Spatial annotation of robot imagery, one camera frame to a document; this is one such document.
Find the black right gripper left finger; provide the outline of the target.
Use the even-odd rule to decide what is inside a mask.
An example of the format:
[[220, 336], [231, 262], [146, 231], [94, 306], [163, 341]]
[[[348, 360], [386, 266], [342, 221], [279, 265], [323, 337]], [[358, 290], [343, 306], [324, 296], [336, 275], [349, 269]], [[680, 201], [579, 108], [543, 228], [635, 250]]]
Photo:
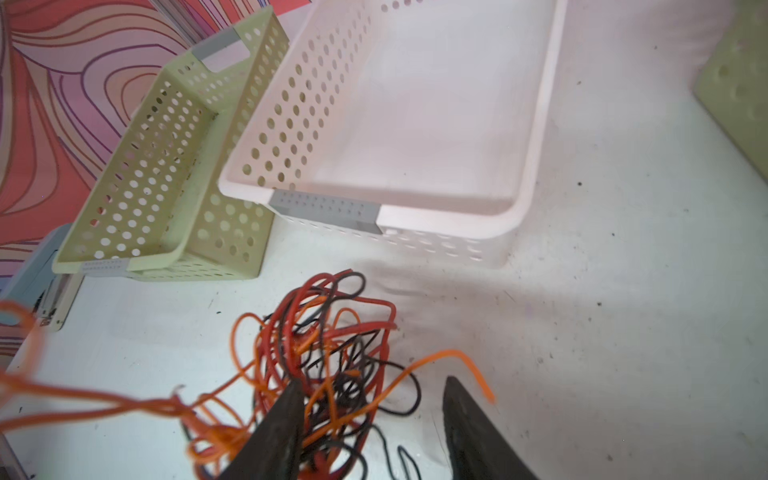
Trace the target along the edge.
[[288, 479], [299, 474], [304, 429], [304, 394], [292, 380], [220, 480]]

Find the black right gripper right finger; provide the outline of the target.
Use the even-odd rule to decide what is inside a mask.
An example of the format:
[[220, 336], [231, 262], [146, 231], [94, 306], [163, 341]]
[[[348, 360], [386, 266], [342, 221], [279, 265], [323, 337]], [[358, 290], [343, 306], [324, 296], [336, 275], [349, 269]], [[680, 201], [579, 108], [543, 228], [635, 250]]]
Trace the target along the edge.
[[537, 479], [455, 376], [446, 379], [442, 411], [453, 479]]

